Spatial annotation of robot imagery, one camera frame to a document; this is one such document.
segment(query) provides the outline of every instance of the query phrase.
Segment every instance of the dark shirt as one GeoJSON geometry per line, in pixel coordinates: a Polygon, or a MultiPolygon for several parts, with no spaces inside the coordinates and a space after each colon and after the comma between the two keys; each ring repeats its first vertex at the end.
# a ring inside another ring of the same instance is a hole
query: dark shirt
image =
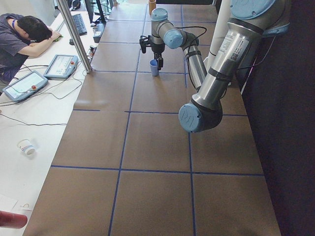
{"type": "Polygon", "coordinates": [[[10,26],[7,19],[18,20],[22,15],[3,14],[0,16],[0,71],[7,71],[11,68],[22,66],[27,55],[19,54],[22,48],[27,47],[31,42],[23,39],[10,26]]]}

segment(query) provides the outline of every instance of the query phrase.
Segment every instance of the keyboard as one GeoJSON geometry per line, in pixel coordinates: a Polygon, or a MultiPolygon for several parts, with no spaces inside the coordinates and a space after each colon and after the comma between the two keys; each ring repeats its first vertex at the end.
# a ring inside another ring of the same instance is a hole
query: keyboard
{"type": "Polygon", "coordinates": [[[79,35],[87,33],[81,14],[76,14],[72,16],[74,24],[78,30],[79,35]]]}

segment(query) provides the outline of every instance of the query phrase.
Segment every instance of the red cylinder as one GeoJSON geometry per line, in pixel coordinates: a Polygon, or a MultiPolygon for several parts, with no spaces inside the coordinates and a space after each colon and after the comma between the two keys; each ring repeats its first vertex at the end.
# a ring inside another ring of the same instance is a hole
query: red cylinder
{"type": "Polygon", "coordinates": [[[26,215],[0,211],[0,227],[20,229],[26,225],[28,218],[26,215]]]}

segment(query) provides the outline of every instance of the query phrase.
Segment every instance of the device screen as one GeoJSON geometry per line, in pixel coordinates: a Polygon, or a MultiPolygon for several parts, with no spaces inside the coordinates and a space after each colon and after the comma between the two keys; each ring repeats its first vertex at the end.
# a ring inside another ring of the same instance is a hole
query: device screen
{"type": "Polygon", "coordinates": [[[70,65],[72,57],[73,56],[57,56],[47,74],[63,76],[70,65]]]}
{"type": "Polygon", "coordinates": [[[12,84],[6,89],[6,91],[13,97],[17,98],[22,95],[22,93],[32,90],[33,85],[38,85],[43,82],[44,79],[36,73],[32,73],[23,79],[19,80],[18,83],[12,84]]]}

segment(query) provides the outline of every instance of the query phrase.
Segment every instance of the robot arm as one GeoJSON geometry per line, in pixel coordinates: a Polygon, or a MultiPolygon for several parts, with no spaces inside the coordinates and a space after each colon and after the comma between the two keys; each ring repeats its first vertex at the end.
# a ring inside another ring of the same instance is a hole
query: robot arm
{"type": "Polygon", "coordinates": [[[287,31],[289,9],[290,0],[231,0],[228,32],[208,71],[201,59],[196,37],[175,28],[167,20],[166,10],[153,10],[152,35],[145,46],[150,44],[158,62],[162,59],[165,44],[171,49],[181,47],[189,57],[189,69],[197,93],[179,111],[181,126],[187,132],[200,132],[220,123],[220,99],[243,57],[254,41],[287,31]]]}

